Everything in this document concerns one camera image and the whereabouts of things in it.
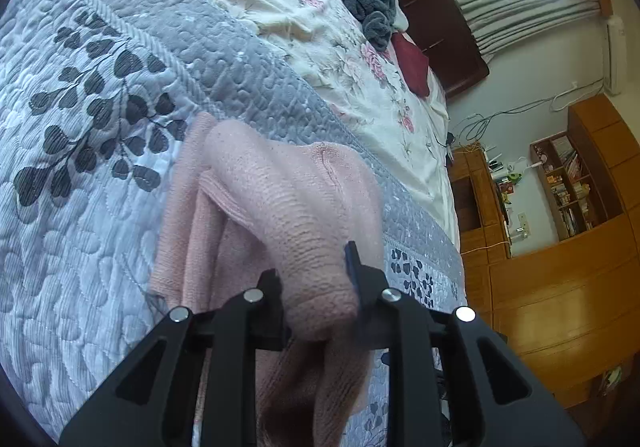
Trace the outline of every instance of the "wooden bookshelf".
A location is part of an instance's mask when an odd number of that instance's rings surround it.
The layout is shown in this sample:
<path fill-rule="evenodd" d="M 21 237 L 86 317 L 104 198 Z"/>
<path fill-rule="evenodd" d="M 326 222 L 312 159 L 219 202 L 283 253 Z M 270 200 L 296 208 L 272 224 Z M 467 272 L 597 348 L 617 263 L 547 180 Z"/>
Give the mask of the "wooden bookshelf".
<path fill-rule="evenodd" d="M 579 176 L 573 180 L 569 175 L 571 158 L 562 162 L 553 144 L 554 141 L 564 137 L 570 142 L 580 162 Z M 587 163 L 583 160 L 571 136 L 561 132 L 532 143 L 530 156 L 533 163 L 540 161 L 540 154 L 546 156 L 546 163 L 542 167 L 536 167 L 536 170 L 551 210 L 558 239 L 564 241 L 607 221 L 607 213 L 596 182 L 593 181 Z M 549 178 L 554 178 L 555 181 L 550 182 Z M 582 188 L 580 196 L 576 193 L 578 184 Z M 554 190 L 561 186 L 564 186 L 562 200 L 554 194 Z"/>

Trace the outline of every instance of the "air conditioner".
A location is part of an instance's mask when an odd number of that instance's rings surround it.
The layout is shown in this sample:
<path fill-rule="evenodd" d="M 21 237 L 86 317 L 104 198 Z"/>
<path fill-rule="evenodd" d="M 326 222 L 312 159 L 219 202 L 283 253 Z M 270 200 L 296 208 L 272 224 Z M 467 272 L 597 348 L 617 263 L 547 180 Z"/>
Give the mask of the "air conditioner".
<path fill-rule="evenodd" d="M 617 15 L 605 23 L 604 87 L 610 94 L 622 93 L 626 85 L 625 25 Z"/>

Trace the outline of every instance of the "silver screw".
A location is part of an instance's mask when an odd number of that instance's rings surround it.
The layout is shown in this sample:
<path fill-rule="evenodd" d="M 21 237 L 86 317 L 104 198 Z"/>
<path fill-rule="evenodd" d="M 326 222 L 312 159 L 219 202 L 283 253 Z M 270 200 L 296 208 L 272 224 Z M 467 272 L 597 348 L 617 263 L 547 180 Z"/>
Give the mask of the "silver screw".
<path fill-rule="evenodd" d="M 247 302 L 258 302 L 262 300 L 262 298 L 264 297 L 264 293 L 262 293 L 262 290 L 258 288 L 250 288 L 249 290 L 244 292 L 243 297 Z"/>
<path fill-rule="evenodd" d="M 460 306 L 456 310 L 456 317 L 463 322 L 471 322 L 476 318 L 476 312 L 474 312 L 469 306 Z"/>
<path fill-rule="evenodd" d="M 189 316 L 189 309 L 184 306 L 176 306 L 169 312 L 169 318 L 173 322 L 182 322 Z"/>
<path fill-rule="evenodd" d="M 387 302 L 398 302 L 401 297 L 402 294 L 395 288 L 385 288 L 382 290 L 382 299 Z"/>

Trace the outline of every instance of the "quilted blanket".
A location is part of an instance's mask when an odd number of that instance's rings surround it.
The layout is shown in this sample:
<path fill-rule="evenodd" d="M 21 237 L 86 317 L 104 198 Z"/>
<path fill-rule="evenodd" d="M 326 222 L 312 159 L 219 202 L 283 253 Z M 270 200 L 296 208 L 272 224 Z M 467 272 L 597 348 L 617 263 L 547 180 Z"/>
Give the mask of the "quilted blanket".
<path fill-rule="evenodd" d="M 383 193 L 389 282 L 428 307 L 464 301 L 444 232 L 224 11 L 207 0 L 12 0 L 0 19 L 0 364 L 54 439 L 167 310 L 146 287 L 199 110 L 276 140 L 354 148 Z M 385 369 L 380 352 L 345 444 L 384 443 Z"/>

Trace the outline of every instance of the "white bed sheet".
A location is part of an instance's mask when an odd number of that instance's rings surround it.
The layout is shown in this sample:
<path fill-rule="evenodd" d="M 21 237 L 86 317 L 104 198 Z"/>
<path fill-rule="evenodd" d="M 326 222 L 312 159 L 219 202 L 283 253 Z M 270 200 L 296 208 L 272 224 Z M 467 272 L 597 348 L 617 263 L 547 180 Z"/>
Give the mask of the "white bed sheet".
<path fill-rule="evenodd" d="M 449 117 L 433 72 L 430 96 L 417 98 L 399 72 L 393 46 L 375 51 L 341 0 L 210 1 L 270 43 L 460 249 L 442 146 Z"/>

